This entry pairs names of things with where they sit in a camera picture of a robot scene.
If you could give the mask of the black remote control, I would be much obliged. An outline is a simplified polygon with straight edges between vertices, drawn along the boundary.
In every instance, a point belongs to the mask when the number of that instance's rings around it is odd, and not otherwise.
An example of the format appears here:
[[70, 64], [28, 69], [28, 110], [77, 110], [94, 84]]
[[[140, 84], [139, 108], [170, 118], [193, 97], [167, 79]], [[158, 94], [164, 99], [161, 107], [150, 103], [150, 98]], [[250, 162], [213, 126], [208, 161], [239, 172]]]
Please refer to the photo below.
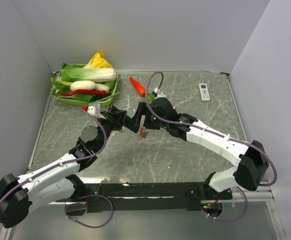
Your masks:
[[133, 133], [137, 133], [139, 130], [139, 125], [137, 124], [135, 119], [129, 117], [128, 115], [124, 117], [123, 126], [132, 131]]

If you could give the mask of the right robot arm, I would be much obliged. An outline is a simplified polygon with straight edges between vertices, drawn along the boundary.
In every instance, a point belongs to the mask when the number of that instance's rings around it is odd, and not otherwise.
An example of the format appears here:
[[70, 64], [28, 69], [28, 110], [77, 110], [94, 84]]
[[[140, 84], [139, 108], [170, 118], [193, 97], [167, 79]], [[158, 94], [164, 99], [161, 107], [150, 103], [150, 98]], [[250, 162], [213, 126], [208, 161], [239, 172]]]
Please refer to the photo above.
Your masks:
[[262, 178], [269, 167], [269, 160], [261, 142], [232, 138], [189, 114], [177, 113], [165, 97], [157, 98], [151, 104], [140, 102], [131, 119], [130, 130], [139, 130], [142, 116], [145, 117], [145, 128], [165, 129], [171, 136], [205, 147], [232, 164], [229, 169], [211, 173], [205, 180], [203, 191], [207, 198], [215, 199], [222, 191], [234, 187], [256, 191], [261, 186]]

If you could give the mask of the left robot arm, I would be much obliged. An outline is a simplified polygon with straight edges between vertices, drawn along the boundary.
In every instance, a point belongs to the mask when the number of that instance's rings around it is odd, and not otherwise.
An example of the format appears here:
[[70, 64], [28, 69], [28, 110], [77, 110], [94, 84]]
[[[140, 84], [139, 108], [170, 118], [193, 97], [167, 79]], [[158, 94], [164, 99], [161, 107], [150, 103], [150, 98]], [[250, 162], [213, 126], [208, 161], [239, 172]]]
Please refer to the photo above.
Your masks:
[[93, 114], [85, 111], [97, 126], [86, 127], [76, 145], [58, 160], [18, 177], [9, 173], [0, 180], [0, 224], [6, 229], [22, 222], [39, 207], [61, 199], [79, 201], [85, 189], [77, 173], [88, 168], [106, 147], [113, 131], [121, 131], [127, 111], [111, 106]]

